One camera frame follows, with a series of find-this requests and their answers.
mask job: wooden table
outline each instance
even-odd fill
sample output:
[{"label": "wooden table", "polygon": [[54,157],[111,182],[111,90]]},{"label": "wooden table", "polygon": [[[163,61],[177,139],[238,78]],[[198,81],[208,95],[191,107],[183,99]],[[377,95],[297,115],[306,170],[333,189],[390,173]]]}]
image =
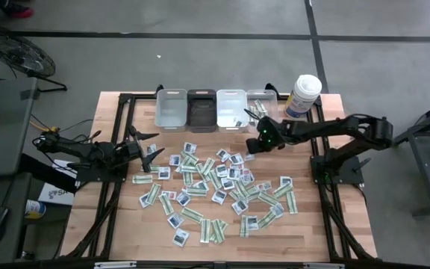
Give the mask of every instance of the wooden table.
[{"label": "wooden table", "polygon": [[[99,140],[110,141],[113,122],[116,116],[117,102],[120,92],[102,92],[99,97],[91,133],[102,130]],[[326,120],[344,117],[340,95],[322,95],[323,110]],[[279,102],[280,115],[284,116],[284,103]],[[159,132],[154,124],[155,100],[140,100],[135,106],[134,125],[145,133]],[[205,161],[208,157],[217,160],[215,153],[223,148],[232,153],[246,151],[245,140],[256,134],[210,134],[166,133],[143,141],[145,149],[156,143],[158,149],[165,151],[155,160],[155,164],[168,166],[172,154],[180,154],[184,142],[197,144],[196,156]],[[330,137],[333,147],[339,147],[349,141],[349,137]],[[279,176],[291,176],[296,195],[298,214],[287,213],[286,198],[281,198],[285,214],[275,220],[266,229],[250,231],[249,238],[240,237],[240,216],[234,213],[231,204],[233,199],[228,196],[223,205],[211,201],[214,187],[209,183],[207,197],[195,197],[188,207],[204,215],[208,219],[222,219],[228,223],[225,231],[226,240],[216,245],[200,243],[201,226],[191,220],[185,220],[181,228],[190,232],[184,248],[172,243],[175,230],[167,223],[160,201],[145,209],[139,204],[139,197],[147,193],[150,184],[134,185],[132,175],[139,173],[140,160],[130,163],[128,181],[122,185],[119,199],[113,242],[110,252],[111,259],[122,260],[165,260],[165,261],[233,261],[233,262],[325,262],[328,251],[324,233],[320,197],[317,186],[312,182],[309,158],[312,155],[309,142],[296,146],[287,146],[283,150],[257,154],[254,161],[245,163],[255,175],[255,183],[271,181],[273,189],[279,187]],[[154,182],[162,185],[164,191],[179,192],[183,186],[181,173],[172,168],[171,180]],[[101,184],[90,183],[78,191],[74,198],[61,255],[74,249],[93,224],[99,200]],[[360,244],[373,256],[376,249],[370,228],[364,199],[359,190],[352,186],[340,185],[340,197],[346,225]],[[172,201],[175,211],[180,213],[182,207]],[[269,211],[269,205],[260,200],[249,204],[247,215],[263,217]],[[333,228],[338,253],[341,253],[339,233]],[[105,236],[102,227],[99,251]]]}]

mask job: black plastic bin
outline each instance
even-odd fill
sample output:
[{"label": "black plastic bin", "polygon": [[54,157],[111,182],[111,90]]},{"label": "black plastic bin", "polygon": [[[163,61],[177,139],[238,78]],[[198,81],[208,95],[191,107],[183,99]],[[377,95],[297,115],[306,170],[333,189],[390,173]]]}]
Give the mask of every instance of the black plastic bin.
[{"label": "black plastic bin", "polygon": [[194,133],[216,130],[216,91],[189,90],[187,93],[187,126]]}]

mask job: black fan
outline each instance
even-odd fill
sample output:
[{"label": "black fan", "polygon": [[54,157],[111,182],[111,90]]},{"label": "black fan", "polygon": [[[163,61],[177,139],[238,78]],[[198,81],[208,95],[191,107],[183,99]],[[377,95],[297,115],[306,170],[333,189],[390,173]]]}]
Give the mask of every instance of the black fan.
[{"label": "black fan", "polygon": [[9,34],[9,30],[0,27],[0,61],[28,77],[39,78],[62,87],[40,90],[41,92],[67,90],[66,85],[47,79],[55,74],[56,65],[42,49],[24,37]]}]

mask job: concrete floor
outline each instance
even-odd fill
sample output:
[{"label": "concrete floor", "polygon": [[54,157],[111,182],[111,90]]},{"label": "concrete floor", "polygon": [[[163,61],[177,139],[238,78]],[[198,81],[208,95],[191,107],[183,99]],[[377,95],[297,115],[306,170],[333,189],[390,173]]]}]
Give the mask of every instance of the concrete floor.
[{"label": "concrete floor", "polygon": [[[64,0],[33,1],[30,19],[0,24],[17,30],[163,33],[309,34],[303,0]],[[430,1],[312,0],[319,34],[430,36]],[[301,74],[316,74],[310,41],[31,38],[57,64],[53,79],[67,93],[41,96],[34,114],[69,126],[91,118],[103,90],[255,89],[272,82],[290,91]],[[346,113],[386,116],[395,134],[430,109],[430,43],[321,42],[330,93]],[[0,77],[11,78],[0,63]],[[90,124],[67,132],[87,133]],[[30,129],[28,140],[37,135]],[[43,156],[31,146],[25,151]],[[430,265],[430,217],[410,210],[430,205],[409,146],[366,152],[363,169],[373,235],[381,259]],[[63,222],[38,226],[34,249],[51,258]]]}]

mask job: white plastic bin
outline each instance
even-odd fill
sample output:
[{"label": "white plastic bin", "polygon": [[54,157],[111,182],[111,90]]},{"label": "white plastic bin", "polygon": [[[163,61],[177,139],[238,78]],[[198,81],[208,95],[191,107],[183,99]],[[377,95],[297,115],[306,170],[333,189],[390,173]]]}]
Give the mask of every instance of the white plastic bin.
[{"label": "white plastic bin", "polygon": [[219,90],[216,92],[216,124],[220,132],[241,133],[246,130],[249,116],[245,90]]},{"label": "white plastic bin", "polygon": [[157,93],[155,125],[162,132],[183,132],[187,122],[187,91],[159,90]]},{"label": "white plastic bin", "polygon": [[[246,100],[248,107],[255,106],[255,100],[260,100],[263,106],[268,111],[268,117],[275,121],[280,121],[280,113],[278,112],[278,98],[274,90],[248,90],[246,92]],[[250,122],[248,125],[249,132],[258,132],[255,122]]]}]

